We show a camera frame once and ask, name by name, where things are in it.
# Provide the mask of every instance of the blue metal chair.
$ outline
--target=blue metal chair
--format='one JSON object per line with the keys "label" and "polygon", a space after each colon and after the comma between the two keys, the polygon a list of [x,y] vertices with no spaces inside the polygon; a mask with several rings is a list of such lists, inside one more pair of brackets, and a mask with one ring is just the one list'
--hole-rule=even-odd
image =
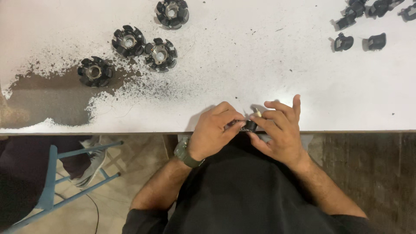
{"label": "blue metal chair", "polygon": [[69,197],[65,200],[63,200],[62,202],[59,202],[58,204],[54,204],[54,195],[55,195],[55,185],[59,184],[61,182],[64,182],[66,180],[69,180],[69,176],[64,177],[62,179],[58,179],[55,180],[55,176],[56,176],[56,161],[58,159],[61,158],[65,158],[65,157],[70,157],[70,156],[74,156],[74,155],[78,155],[78,154],[83,154],[83,153],[88,153],[90,151],[94,151],[94,150],[99,150],[99,149],[107,149],[109,147],[112,146],[117,146],[117,145],[122,145],[123,142],[115,142],[115,143],[111,143],[111,144],[106,144],[106,145],[101,145],[101,146],[97,146],[97,147],[91,147],[88,149],[79,149],[79,150],[75,150],[75,151],[71,151],[71,152],[66,152],[66,153],[61,153],[58,154],[58,148],[54,145],[51,145],[51,148],[49,150],[49,164],[48,164],[48,171],[46,174],[46,182],[45,182],[45,188],[43,189],[42,194],[40,195],[38,204],[36,205],[35,208],[38,209],[43,209],[43,211],[27,218],[27,219],[23,219],[17,223],[15,223],[13,226],[11,226],[9,229],[7,229],[6,231],[4,231],[4,233],[13,233],[16,230],[28,225],[29,223],[39,219],[40,217],[43,217],[47,214],[49,214],[50,212],[74,201],[75,199],[79,198],[80,196],[87,194],[89,192],[91,192],[92,190],[100,187],[101,185],[108,183],[109,181],[111,181],[112,179],[119,177],[120,176],[120,172],[118,172],[117,174],[113,175],[113,176],[108,176],[107,173],[100,168],[100,173],[104,176],[105,180],[99,182],[98,184],[89,187],[88,189],[81,191],[77,194],[75,194],[72,197]]}

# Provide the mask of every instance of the small black component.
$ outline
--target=small black component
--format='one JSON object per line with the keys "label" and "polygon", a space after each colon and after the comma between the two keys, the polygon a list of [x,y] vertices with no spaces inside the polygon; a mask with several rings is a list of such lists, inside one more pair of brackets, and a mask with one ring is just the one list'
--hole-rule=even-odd
{"label": "small black component", "polygon": [[389,0],[377,0],[368,11],[369,16],[383,17],[389,10]]}
{"label": "small black component", "polygon": [[369,50],[381,50],[386,46],[386,34],[382,33],[377,36],[370,36],[368,39]]}
{"label": "small black component", "polygon": [[153,41],[154,45],[147,43],[144,48],[144,52],[149,55],[146,57],[146,63],[153,70],[159,69],[159,72],[167,72],[168,68],[174,68],[176,65],[174,58],[178,57],[178,52],[172,42],[166,39],[166,43],[163,43],[161,38],[155,38]]}
{"label": "small black component", "polygon": [[90,87],[103,87],[109,83],[113,76],[111,66],[102,58],[91,56],[94,60],[85,58],[78,68],[78,75],[82,76],[79,81]]}
{"label": "small black component", "polygon": [[392,11],[396,6],[400,5],[403,2],[404,0],[389,0],[389,11]]}
{"label": "small black component", "polygon": [[360,0],[355,0],[352,5],[345,10],[345,16],[353,15],[355,13],[356,17],[361,17],[364,15],[364,12],[364,3]]}
{"label": "small black component", "polygon": [[117,41],[111,41],[116,51],[125,58],[143,54],[143,46],[146,44],[146,39],[141,31],[136,27],[134,27],[133,30],[130,25],[124,25],[123,29],[124,30],[117,29],[114,32]]}
{"label": "small black component", "polygon": [[157,19],[168,29],[179,29],[189,20],[188,4],[184,0],[164,0],[158,2]]}
{"label": "small black component", "polygon": [[257,124],[251,120],[246,120],[245,125],[241,128],[241,131],[256,132]]}
{"label": "small black component", "polygon": [[416,19],[416,3],[402,10],[400,14],[403,15],[403,18],[407,21]]}
{"label": "small black component", "polygon": [[351,25],[354,25],[355,17],[357,17],[357,13],[353,12],[351,15],[345,15],[344,18],[338,20],[337,25],[339,27],[339,30],[343,30]]}
{"label": "small black component", "polygon": [[353,44],[354,38],[352,36],[345,37],[343,33],[340,33],[335,39],[334,49],[335,51],[348,50]]}

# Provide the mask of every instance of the shoe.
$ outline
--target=shoe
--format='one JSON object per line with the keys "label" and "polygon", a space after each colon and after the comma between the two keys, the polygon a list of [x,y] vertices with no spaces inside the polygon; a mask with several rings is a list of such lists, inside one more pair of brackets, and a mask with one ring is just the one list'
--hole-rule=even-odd
{"label": "shoe", "polygon": [[85,170],[81,178],[75,178],[71,180],[71,183],[79,189],[84,189],[88,187],[91,181],[94,179],[98,170],[104,164],[104,160],[107,156],[107,151],[105,149],[95,150],[91,153],[91,165]]}
{"label": "shoe", "polygon": [[91,139],[80,142],[81,145],[87,149],[93,147],[97,143],[101,143],[101,135],[94,135]]}

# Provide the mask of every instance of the white tabletop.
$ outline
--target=white tabletop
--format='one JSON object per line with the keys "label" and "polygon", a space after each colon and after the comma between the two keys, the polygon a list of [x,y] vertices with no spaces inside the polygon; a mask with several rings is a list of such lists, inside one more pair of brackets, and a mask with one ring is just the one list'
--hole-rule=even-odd
{"label": "white tabletop", "polygon": [[[155,22],[157,2],[0,1],[0,84],[7,99],[16,74],[30,71],[52,80],[72,69],[78,79],[74,67],[92,55],[113,60],[116,78],[132,77],[134,72],[117,77],[131,68],[142,74],[132,79],[146,84],[125,81],[114,96],[92,95],[89,106],[77,110],[90,114],[80,126],[45,116],[0,133],[188,132],[201,111],[221,101],[250,114],[252,105],[266,100],[291,105],[295,94],[302,96],[303,131],[416,129],[416,20],[397,15],[410,0],[382,18],[357,18],[342,30],[355,40],[343,52],[333,52],[330,40],[339,33],[331,20],[342,17],[343,0],[187,0],[190,18],[179,30]],[[179,53],[176,67],[159,74],[149,71],[143,56],[130,66],[114,55],[113,32],[127,24],[142,30],[148,42],[170,40]],[[363,50],[362,39],[383,32],[383,50]],[[42,109],[51,100],[30,101]]]}

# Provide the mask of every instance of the hand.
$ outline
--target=hand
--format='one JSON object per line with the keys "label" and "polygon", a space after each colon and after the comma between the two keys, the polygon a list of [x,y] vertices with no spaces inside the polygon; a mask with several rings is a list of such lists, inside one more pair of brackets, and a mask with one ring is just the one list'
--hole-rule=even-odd
{"label": "hand", "polygon": [[[239,121],[226,130],[225,126],[234,120]],[[201,161],[218,153],[244,125],[244,116],[228,102],[222,102],[199,117],[187,150],[193,159]]]}
{"label": "hand", "polygon": [[300,95],[293,98],[292,108],[280,102],[265,102],[264,106],[275,110],[265,111],[262,114],[264,119],[252,117],[252,121],[263,128],[272,140],[265,143],[255,133],[248,132],[251,144],[263,154],[286,164],[290,169],[309,162],[310,157],[300,141]]}

